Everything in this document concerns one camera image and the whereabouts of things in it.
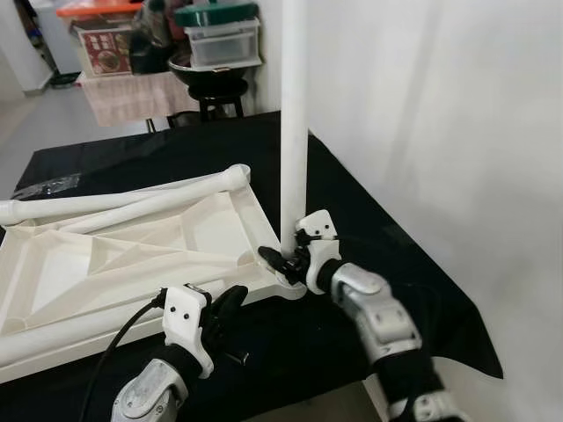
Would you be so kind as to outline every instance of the pink cloth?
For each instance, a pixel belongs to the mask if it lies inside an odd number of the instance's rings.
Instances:
[[[86,77],[83,73],[77,81],[100,126],[200,109],[199,103],[187,95],[187,86],[172,72],[103,77]]]

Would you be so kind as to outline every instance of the stool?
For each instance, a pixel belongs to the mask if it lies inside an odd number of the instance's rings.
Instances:
[[[245,117],[240,97],[248,90],[248,83],[244,79],[233,79],[227,84],[210,84],[190,86],[187,92],[190,97],[200,102],[200,119],[209,121],[209,106],[233,104],[237,117]]]

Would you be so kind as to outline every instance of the white robot bracket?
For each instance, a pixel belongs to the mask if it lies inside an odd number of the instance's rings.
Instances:
[[[200,378],[213,372],[213,361],[201,343],[201,311],[211,304],[210,296],[194,286],[168,287],[162,326],[165,343],[188,350],[200,363]]]
[[[311,263],[305,277],[307,288],[316,295],[322,295],[324,291],[317,285],[318,272],[326,261],[341,259],[340,242],[336,238],[338,234],[333,219],[328,211],[321,209],[299,220],[296,231],[300,230],[313,239],[307,246],[311,255]]]

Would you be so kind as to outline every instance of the orange lid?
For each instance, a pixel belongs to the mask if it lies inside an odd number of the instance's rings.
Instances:
[[[76,0],[56,10],[56,16],[97,15],[100,13],[121,13],[138,11],[143,3],[130,3],[129,0]]]

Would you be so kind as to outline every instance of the black cable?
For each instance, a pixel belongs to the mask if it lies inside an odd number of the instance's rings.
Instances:
[[[136,313],[129,318],[129,320],[121,327],[119,332],[115,335],[112,342],[109,344],[107,349],[102,354],[101,358],[99,358],[98,365],[94,368],[94,372],[91,375],[90,382],[88,383],[88,387],[86,389],[86,394],[84,396],[84,401],[82,403],[82,410],[80,411],[80,418],[78,422],[85,422],[86,414],[88,413],[88,408],[90,407],[91,395],[96,387],[96,382],[98,380],[99,373],[102,370],[102,367],[106,363],[107,358],[110,354],[115,350],[118,343],[121,341],[125,333],[133,326],[136,321],[142,317],[145,313],[153,308],[163,308],[165,305],[165,298],[166,298],[166,289],[161,288],[160,293],[157,297],[155,297],[152,301],[144,305],[142,308],[136,311]]]
[[[410,422],[411,420],[413,420],[412,417],[413,417],[414,402],[416,401],[417,398],[418,397],[416,394],[411,394],[406,399],[405,409],[403,409],[401,414],[398,415],[397,419],[394,419],[395,422]]]

